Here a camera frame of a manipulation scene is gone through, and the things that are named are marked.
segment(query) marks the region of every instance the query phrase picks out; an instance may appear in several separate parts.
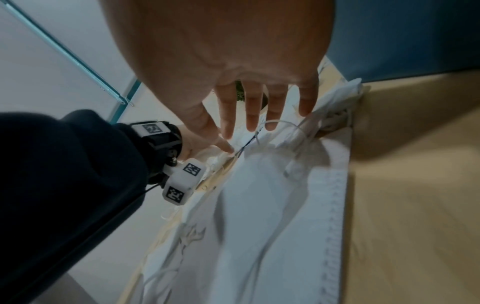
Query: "qr code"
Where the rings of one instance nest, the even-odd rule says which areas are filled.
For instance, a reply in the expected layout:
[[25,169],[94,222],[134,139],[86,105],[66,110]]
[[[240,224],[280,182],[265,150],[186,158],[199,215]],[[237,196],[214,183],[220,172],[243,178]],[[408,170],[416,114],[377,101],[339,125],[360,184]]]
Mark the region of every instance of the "qr code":
[[187,173],[190,173],[193,176],[197,176],[200,173],[200,168],[195,165],[188,163],[183,170]]
[[142,127],[150,134],[163,132],[163,130],[157,124],[146,124]]
[[177,190],[173,187],[170,187],[168,189],[168,192],[166,193],[166,196],[171,199],[172,201],[179,203],[182,201],[182,198],[184,197],[185,193],[181,192],[180,190]]

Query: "hand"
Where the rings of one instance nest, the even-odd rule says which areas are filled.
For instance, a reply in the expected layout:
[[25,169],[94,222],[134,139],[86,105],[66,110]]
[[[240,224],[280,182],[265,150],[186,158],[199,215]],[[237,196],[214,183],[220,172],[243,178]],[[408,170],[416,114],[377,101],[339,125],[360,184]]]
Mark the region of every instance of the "hand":
[[[202,100],[215,90],[221,133],[232,137],[237,94],[245,90],[246,126],[280,118],[288,84],[300,88],[306,116],[318,95],[317,67],[330,42],[333,0],[100,0],[122,54],[155,96],[210,143],[219,129]],[[276,124],[268,124],[274,129]]]
[[[180,125],[177,127],[180,130],[182,140],[181,153],[177,157],[178,160],[187,160],[189,158],[195,157],[197,153],[199,153],[201,150],[206,149],[212,145],[209,141],[206,141],[204,138],[194,134],[192,131],[187,129],[186,126]],[[213,145],[219,147],[221,150],[227,153],[234,152],[233,147],[221,137],[219,137]]]

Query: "blue wall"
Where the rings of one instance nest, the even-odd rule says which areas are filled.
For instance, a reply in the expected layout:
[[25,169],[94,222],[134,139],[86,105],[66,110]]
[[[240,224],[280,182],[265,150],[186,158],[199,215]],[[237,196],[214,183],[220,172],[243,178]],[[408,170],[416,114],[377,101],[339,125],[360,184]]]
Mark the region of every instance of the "blue wall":
[[480,68],[480,0],[336,0],[327,56],[348,80]]

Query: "wooden table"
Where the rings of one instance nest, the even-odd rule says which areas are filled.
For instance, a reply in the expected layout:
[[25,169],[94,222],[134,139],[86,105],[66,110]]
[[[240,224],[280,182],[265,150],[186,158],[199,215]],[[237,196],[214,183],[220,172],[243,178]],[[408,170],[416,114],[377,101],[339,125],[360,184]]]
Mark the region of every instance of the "wooden table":
[[343,303],[479,303],[480,71],[367,85]]

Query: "sleeve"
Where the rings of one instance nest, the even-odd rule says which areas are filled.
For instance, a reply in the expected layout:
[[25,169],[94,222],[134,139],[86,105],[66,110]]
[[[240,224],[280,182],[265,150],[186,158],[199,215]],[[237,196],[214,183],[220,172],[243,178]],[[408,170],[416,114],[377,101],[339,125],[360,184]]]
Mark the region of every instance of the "sleeve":
[[0,114],[0,134],[0,302],[26,303],[140,207],[151,157],[90,110]]

